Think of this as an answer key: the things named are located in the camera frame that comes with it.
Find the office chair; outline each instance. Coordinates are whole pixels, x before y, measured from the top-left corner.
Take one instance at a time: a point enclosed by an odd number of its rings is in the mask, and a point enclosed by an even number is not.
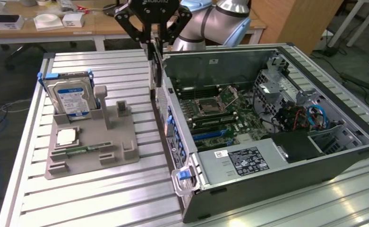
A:
[[[76,42],[69,42],[69,46],[75,48],[77,46]],[[1,49],[7,51],[9,49],[9,45],[1,44],[0,45]],[[47,53],[47,50],[43,48],[40,44],[31,43],[31,44],[23,44],[21,47],[13,53],[7,57],[4,60],[4,67],[7,70],[13,70],[15,65],[12,64],[12,59],[16,58],[24,51],[27,51],[31,47],[37,48],[43,53]]]

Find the gray holder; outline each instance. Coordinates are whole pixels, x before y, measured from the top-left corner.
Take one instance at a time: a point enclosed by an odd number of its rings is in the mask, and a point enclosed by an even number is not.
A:
[[[140,160],[131,107],[125,101],[117,101],[113,106],[105,105],[105,86],[95,87],[95,97],[100,101],[100,108],[91,110],[91,118],[69,121],[67,114],[53,114],[44,174],[47,179],[81,174]],[[76,141],[57,146],[57,133],[64,129],[76,130]],[[88,151],[88,147],[93,145],[97,145],[96,150]]]

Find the white sticker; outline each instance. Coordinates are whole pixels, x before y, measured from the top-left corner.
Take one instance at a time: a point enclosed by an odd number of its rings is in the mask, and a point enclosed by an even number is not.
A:
[[[73,35],[87,35],[87,34],[92,34],[92,32],[73,32]]]
[[[83,98],[84,89],[71,88],[57,90],[60,102],[68,115],[83,116],[89,112],[87,100]]]
[[[223,117],[221,118],[221,122],[227,122],[227,121],[230,121],[230,120],[233,120],[233,116],[230,116],[230,117]]]
[[[209,59],[209,64],[217,64],[217,59]]]
[[[220,150],[215,152],[216,158],[219,157],[227,157],[228,156],[228,150]]]
[[[220,123],[220,121],[204,122],[201,125],[216,124],[216,123]]]

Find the floor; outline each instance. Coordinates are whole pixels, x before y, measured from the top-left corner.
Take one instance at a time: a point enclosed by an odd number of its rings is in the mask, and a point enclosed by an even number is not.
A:
[[[345,16],[338,16],[333,19],[329,29],[336,31]],[[358,20],[354,20],[352,25],[348,27],[345,35],[349,30],[358,24]],[[139,48],[129,40],[108,41],[107,46],[109,49],[129,49]],[[36,84],[36,73],[40,69],[41,56],[43,53],[39,50],[31,49],[24,54],[23,57],[17,57],[13,61],[16,66],[13,71],[7,71],[3,67],[3,59],[16,50],[19,45],[11,45],[11,49],[4,52],[0,48],[0,104],[13,102],[19,99],[29,99],[32,97],[35,84]],[[77,43],[77,47],[72,48],[68,42],[60,43],[47,43],[43,47],[48,52],[85,52],[95,51],[95,44],[91,41],[81,41]],[[345,49],[348,55],[344,56],[337,54],[326,60],[332,63],[337,71],[350,74],[357,78],[369,82],[369,27],[365,33],[356,42],[354,47],[346,48],[344,43],[341,47]],[[329,72],[329,74],[341,81],[338,74],[332,69],[329,63],[322,59],[314,59],[317,64]],[[352,93],[364,101],[364,92],[360,87],[352,83],[345,84],[345,87],[352,91]],[[23,109],[28,106],[28,102],[16,104],[12,109]],[[3,187],[0,188],[0,206],[3,202],[3,196],[5,193],[7,182],[9,180],[12,172],[12,164],[16,156],[16,150],[20,142],[20,136],[24,128],[24,121],[27,117],[27,111],[19,113],[9,113],[7,116],[8,127],[0,133],[0,169],[3,178]]]

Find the table leg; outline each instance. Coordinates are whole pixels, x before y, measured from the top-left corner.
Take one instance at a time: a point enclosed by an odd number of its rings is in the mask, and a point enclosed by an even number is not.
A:
[[[254,30],[254,32],[252,33],[249,44],[257,44],[260,42],[261,35],[262,35],[262,29]]]
[[[345,18],[345,21],[344,21],[344,23],[341,24],[341,26],[340,26],[340,28],[338,28],[338,30],[337,30],[337,32],[336,32],[336,34],[334,34],[334,36],[333,36],[333,38],[332,38],[332,40],[330,40],[329,47],[333,47],[333,46],[334,46],[334,44],[336,44],[336,42],[337,42],[337,40],[338,40],[338,38],[340,38],[342,32],[344,32],[345,29],[346,29],[346,26],[349,25],[350,21],[353,20],[353,18],[354,18],[354,16],[356,16],[356,14],[357,14],[360,8],[362,7],[362,5],[364,5],[364,1],[362,1],[362,0],[358,0],[356,6],[354,6],[354,8],[353,8],[353,10],[352,10],[350,13],[348,14],[348,17]]]
[[[354,33],[354,36],[350,38],[350,40],[349,40],[346,46],[350,47],[350,46],[354,44],[356,40],[358,39],[360,35],[362,34],[362,32],[364,32],[364,30],[365,30],[365,28],[366,28],[366,26],[368,26],[368,24],[369,24],[369,15],[368,15],[368,17],[366,17],[366,19],[365,19],[362,25],[360,26],[357,32]]]
[[[105,51],[105,48],[104,48],[104,36],[103,35],[95,36],[93,37],[93,41],[95,41],[96,51]]]

